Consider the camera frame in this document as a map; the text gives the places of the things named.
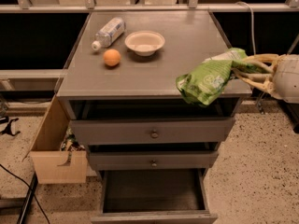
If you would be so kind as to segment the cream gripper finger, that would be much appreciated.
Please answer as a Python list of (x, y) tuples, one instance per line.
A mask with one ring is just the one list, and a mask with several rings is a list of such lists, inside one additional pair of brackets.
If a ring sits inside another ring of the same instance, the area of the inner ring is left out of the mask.
[(272, 82), (271, 74), (250, 74), (233, 69), (235, 76), (242, 81), (248, 83), (253, 88), (266, 93), (272, 93), (274, 91), (274, 83)]
[(278, 63), (278, 58), (279, 56), (277, 54), (265, 53), (246, 57), (243, 61), (262, 68), (268, 74), (273, 74), (274, 67)]

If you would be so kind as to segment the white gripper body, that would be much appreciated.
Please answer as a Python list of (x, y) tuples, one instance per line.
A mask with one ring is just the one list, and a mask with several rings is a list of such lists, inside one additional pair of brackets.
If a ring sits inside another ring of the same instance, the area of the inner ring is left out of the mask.
[(273, 64), (271, 96), (289, 104), (299, 104), (299, 55), (278, 56)]

